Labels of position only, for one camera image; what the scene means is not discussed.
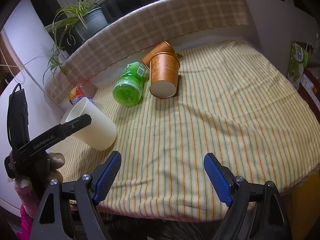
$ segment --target gray flower pot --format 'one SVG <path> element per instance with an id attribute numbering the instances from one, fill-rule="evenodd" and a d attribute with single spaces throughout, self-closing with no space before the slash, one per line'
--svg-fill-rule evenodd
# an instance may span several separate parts
<path id="1" fill-rule="evenodd" d="M 88 12 L 83 17 L 83 20 L 87 24 L 88 28 L 86 28 L 80 20 L 74 25 L 75 30 L 83 41 L 91 38 L 108 25 L 100 7 Z"/>

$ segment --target bottle label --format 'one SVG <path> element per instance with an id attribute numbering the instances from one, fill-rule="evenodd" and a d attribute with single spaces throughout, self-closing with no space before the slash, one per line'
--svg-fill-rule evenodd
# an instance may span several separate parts
<path id="1" fill-rule="evenodd" d="M 121 80 L 130 80 L 130 82 L 133 82 L 137 85 L 143 86 L 143 83 L 145 81 L 146 77 L 146 69 L 145 67 L 140 64 L 139 62 L 133 62 L 128 64 L 124 71 L 122 72 L 122 75 L 120 77 Z"/>

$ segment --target potted plant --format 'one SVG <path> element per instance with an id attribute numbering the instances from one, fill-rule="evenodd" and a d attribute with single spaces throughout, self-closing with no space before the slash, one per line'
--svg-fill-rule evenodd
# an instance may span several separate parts
<path id="1" fill-rule="evenodd" d="M 67 42 L 69 45 L 71 45 L 69 43 L 69 39 L 75 41 L 74 37 L 71 35 L 72 28 L 77 31 L 82 40 L 87 40 L 108 25 L 108 22 L 102 13 L 102 9 L 99 7 L 99 4 L 105 1 L 106 0 L 78 0 L 77 5 L 69 5 L 57 11 L 52 22 L 52 33 L 54 37 L 54 45 L 52 48 L 53 54 L 49 59 L 48 67 L 43 74 L 43 83 L 44 75 L 48 69 L 51 70 L 53 77 L 58 67 L 65 75 L 67 75 L 66 70 L 62 67 L 62 62 L 59 59 L 59 55 L 63 49 L 61 47 L 62 39 L 66 33 L 68 34 Z M 65 13 L 70 13 L 73 15 L 72 17 L 57 21 L 59 17 Z M 64 30 L 60 36 L 60 39 L 57 40 L 57 29 L 61 27 L 64 27 Z"/>

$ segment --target striped tablecloth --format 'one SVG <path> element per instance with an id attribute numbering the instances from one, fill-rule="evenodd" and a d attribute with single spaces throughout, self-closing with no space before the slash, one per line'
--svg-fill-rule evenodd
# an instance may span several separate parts
<path id="1" fill-rule="evenodd" d="M 103 163 L 113 150 L 122 165 L 99 208 L 133 217 L 179 221 L 220 219 L 221 204 L 203 168 L 213 152 L 234 175 L 272 180 L 283 192 L 320 161 L 320 125 L 286 78 L 240 40 L 179 53 L 175 97 L 148 91 L 124 107 L 112 97 L 114 82 L 99 89 L 97 107 L 116 124 L 113 146 L 98 152 L 73 137 L 57 146 L 66 157 L 64 181 Z"/>

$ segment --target white cup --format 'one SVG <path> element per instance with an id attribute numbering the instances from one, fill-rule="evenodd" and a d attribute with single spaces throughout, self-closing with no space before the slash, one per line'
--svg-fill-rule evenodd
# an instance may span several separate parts
<path id="1" fill-rule="evenodd" d="M 74 137 L 98 151 L 108 149 L 116 139 L 116 125 L 101 112 L 88 98 L 82 98 L 68 114 L 66 122 L 81 115 L 91 116 L 91 124 L 73 134 Z"/>

